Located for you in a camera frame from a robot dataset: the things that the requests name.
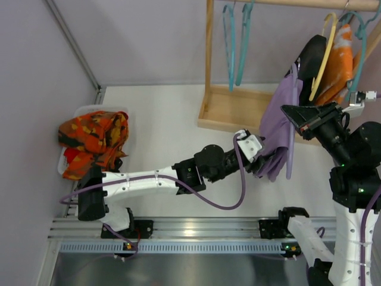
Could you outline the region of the purple trousers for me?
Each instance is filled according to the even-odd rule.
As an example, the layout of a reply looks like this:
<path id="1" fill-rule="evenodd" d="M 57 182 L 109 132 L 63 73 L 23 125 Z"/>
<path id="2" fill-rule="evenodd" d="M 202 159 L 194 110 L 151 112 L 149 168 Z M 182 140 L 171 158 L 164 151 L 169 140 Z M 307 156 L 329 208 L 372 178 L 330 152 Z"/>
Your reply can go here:
<path id="1" fill-rule="evenodd" d="M 286 178 L 291 178 L 295 128 L 281 107 L 298 105 L 302 87 L 303 81 L 291 74 L 283 78 L 261 118 L 260 136 L 264 138 L 262 155 L 266 159 L 264 166 L 257 173 L 259 177 L 267 176 L 274 182 L 282 168 L 286 167 Z"/>

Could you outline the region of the purple hanger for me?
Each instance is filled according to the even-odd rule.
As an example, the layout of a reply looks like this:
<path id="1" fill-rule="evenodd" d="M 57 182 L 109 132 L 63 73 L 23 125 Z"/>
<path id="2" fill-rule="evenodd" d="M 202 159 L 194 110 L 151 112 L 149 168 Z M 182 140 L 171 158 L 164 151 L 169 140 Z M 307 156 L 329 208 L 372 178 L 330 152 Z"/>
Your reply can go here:
<path id="1" fill-rule="evenodd" d="M 298 105 L 299 100 L 299 90 L 298 90 L 298 72 L 299 72 L 300 62 L 297 60 L 291 65 L 291 75 L 292 75 L 292 106 Z M 292 177 L 293 168 L 293 154 L 295 145 L 295 121 L 293 118 L 289 118 L 290 128 L 289 128 L 289 148 L 286 160 L 286 179 L 290 180 Z"/>

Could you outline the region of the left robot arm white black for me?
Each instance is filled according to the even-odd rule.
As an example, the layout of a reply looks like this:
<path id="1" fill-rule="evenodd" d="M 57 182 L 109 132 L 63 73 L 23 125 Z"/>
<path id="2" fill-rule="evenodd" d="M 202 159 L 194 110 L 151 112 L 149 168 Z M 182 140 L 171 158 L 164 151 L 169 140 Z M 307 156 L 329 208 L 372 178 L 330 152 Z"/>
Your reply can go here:
<path id="1" fill-rule="evenodd" d="M 263 163 L 263 148 L 248 139 L 228 152 L 211 144 L 190 159 L 150 172 L 114 173 L 93 167 L 79 182 L 77 218 L 101 221 L 116 232 L 132 230 L 133 214 L 121 205 L 122 200 L 150 194 L 195 194 L 204 191 L 207 182 L 223 180 L 238 170 L 255 173 Z"/>

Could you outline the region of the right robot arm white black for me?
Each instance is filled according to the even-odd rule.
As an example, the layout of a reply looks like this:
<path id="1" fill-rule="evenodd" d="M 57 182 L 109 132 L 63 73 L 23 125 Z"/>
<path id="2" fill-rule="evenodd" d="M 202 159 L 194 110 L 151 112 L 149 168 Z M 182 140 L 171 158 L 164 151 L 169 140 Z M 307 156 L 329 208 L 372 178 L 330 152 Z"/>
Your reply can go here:
<path id="1" fill-rule="evenodd" d="M 365 122 L 350 132 L 350 116 L 335 102 L 283 105 L 282 111 L 299 135 L 317 139 L 336 163 L 329 179 L 336 213 L 334 251 L 326 248 L 305 209 L 279 212 L 306 258 L 308 284 L 370 285 L 373 233 L 380 216 L 380 124 Z"/>

